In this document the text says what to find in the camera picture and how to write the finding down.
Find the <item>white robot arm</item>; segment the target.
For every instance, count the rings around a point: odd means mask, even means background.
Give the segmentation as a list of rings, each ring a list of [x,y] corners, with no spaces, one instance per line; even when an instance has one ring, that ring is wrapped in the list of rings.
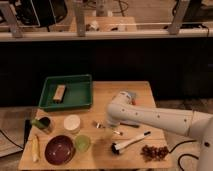
[[[133,121],[190,137],[201,143],[197,171],[213,169],[213,114],[192,110],[148,108],[132,105],[133,97],[121,91],[107,105],[107,123]]]

